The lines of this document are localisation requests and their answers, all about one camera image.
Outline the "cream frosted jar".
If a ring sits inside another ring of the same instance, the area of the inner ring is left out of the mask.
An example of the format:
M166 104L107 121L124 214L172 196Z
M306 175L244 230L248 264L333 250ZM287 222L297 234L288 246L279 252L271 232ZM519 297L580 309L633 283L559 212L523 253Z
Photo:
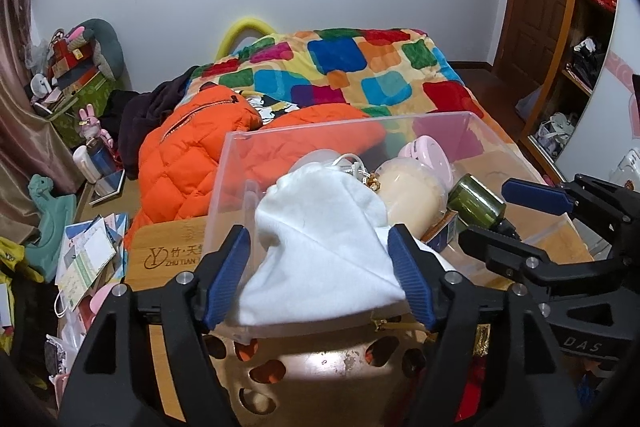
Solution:
M419 161L402 157L386 160L375 176L389 225L401 223L420 239L445 214L445 187L434 171Z

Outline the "green glass bottle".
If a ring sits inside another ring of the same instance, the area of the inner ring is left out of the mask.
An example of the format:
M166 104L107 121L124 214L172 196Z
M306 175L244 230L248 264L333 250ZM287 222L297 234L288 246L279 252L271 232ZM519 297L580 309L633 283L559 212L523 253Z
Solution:
M520 239L514 225L506 219L506 203L471 173L454 184L448 195L447 208L456 212L467 227L474 225Z

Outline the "white drawstring pouch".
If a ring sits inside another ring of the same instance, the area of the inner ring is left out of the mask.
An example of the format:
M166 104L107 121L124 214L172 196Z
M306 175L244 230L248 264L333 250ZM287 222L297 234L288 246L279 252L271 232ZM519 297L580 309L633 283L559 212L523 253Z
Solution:
M356 176L307 162L268 188L254 221L265 258L240 285L229 324L268 329L407 311L386 207Z

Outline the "red gold gift pouch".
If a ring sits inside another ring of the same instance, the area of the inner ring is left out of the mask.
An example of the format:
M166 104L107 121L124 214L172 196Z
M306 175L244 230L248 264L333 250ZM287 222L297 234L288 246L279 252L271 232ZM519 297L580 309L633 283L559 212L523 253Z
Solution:
M489 350L490 325L478 324L471 362L466 372L462 398L458 406L456 423L474 416L480 407L482 388L486 375L486 358Z

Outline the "blue small box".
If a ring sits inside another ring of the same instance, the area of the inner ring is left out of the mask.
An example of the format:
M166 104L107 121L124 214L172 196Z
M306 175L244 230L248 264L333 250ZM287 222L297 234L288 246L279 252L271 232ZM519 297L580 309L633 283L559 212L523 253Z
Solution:
M425 232L421 242L440 254L457 237L457 229L457 211L447 210L442 216L442 219L437 221Z

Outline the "white sliding wardrobe door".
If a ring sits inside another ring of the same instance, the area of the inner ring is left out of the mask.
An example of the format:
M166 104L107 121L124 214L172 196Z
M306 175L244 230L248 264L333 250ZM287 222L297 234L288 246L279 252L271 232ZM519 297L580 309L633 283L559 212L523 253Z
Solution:
M639 0L618 0L608 52L596 87L556 167L607 180L639 148L639 107L632 77L639 72Z

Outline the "pile of papers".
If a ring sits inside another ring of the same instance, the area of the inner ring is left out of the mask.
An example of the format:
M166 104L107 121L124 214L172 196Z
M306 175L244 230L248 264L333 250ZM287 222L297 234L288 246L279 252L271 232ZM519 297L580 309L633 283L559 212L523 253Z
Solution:
M62 313L74 311L87 295L125 277L128 222L126 213L111 213L66 225L54 278Z

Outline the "orange down jacket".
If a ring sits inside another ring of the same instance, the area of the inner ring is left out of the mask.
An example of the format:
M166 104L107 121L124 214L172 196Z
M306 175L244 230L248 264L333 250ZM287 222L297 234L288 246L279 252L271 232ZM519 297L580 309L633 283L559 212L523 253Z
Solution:
M150 132L140 148L140 209L125 236L157 223L208 213L226 135L250 135L246 170L267 187L314 150L361 155L384 141L384 128L345 103L304 107L264 124L247 98L207 83Z

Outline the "teal dinosaur plush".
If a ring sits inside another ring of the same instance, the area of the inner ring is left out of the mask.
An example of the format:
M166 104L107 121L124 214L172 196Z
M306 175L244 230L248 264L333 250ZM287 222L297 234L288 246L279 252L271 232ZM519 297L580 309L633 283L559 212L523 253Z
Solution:
M74 222L76 196L74 194L54 197L53 181L47 176L34 174L29 180L28 193L38 210L39 239L25 246L29 265L51 283L58 269L60 248L67 225Z

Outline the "white thermos bottle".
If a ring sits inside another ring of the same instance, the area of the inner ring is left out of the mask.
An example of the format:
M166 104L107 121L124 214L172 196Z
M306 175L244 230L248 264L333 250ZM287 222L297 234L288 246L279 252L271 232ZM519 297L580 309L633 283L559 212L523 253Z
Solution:
M76 150L73 151L73 161L89 183L96 184L96 182L102 178L102 174L93 164L85 145L79 145Z

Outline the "dark purple clothing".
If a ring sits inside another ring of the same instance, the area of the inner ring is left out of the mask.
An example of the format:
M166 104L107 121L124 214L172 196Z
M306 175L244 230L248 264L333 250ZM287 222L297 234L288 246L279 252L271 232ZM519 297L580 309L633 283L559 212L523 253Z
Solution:
M151 92L111 92L99 122L111 135L114 150L129 179L135 180L139 176L139 153L146 136L172 114L184 97L195 69L196 66L192 66Z

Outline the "yellow garment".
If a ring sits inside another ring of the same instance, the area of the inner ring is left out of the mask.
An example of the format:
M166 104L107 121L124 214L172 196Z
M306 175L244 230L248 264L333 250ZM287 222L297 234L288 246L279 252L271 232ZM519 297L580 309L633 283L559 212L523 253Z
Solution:
M16 297L13 282L23 277L34 283L43 283L44 277L26 260L25 247L5 237L0 239L1 256L1 349L11 352L16 326Z

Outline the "colourful patchwork quilt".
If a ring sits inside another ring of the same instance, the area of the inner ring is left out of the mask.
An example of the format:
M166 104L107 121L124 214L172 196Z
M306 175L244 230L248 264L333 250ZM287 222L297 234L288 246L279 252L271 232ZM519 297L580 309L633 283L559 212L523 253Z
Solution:
M195 69L182 101L212 84L299 108L346 103L375 117L470 112L515 145L420 30L330 28L265 35Z

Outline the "pink striped curtain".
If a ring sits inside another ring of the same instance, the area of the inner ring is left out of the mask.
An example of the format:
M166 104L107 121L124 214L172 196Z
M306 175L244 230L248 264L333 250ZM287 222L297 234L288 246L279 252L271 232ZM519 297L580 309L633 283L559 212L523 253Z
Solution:
M1 236L19 244L37 235L40 222L28 193L32 176L50 178L58 195L84 182L58 132L28 101L29 43L30 0L1 0Z

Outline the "wooden wardrobe shelf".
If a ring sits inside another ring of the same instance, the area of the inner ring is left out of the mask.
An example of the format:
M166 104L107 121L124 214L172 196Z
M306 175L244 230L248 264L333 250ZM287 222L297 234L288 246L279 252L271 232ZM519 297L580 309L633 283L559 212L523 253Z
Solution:
M521 143L550 182L596 87L612 37L617 0L575 0L570 31L555 74L534 90Z

